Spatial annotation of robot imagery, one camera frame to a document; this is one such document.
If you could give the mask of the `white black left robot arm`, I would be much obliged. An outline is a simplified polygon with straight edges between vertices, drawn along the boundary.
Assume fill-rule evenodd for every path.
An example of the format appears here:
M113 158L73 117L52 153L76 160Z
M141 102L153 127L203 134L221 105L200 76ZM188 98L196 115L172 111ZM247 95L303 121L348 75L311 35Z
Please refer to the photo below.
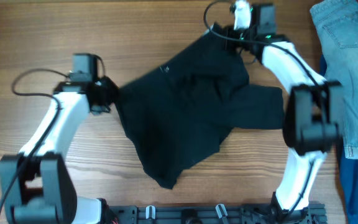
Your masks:
M31 139L0 160L0 215L9 223L118 223L104 199L77 196L65 164L79 125L109 112L117 91L108 77L57 85Z

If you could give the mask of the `black shorts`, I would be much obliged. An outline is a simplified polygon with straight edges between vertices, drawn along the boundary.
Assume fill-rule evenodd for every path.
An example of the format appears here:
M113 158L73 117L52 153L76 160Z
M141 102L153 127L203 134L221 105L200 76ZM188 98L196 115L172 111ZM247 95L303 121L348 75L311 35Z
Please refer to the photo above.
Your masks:
M282 90L253 85L215 24L186 49L121 87L122 127L144 172L172 189L181 173L217 153L234 128L281 129Z

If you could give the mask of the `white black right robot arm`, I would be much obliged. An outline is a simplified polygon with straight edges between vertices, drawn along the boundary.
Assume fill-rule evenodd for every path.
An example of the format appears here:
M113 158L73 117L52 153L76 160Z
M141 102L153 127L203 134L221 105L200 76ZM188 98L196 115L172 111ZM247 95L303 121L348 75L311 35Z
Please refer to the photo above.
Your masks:
M289 94L282 127L287 163L268 214L277 222L300 220L319 168L342 137L342 86L316 73L285 35L228 27L223 37L254 55Z

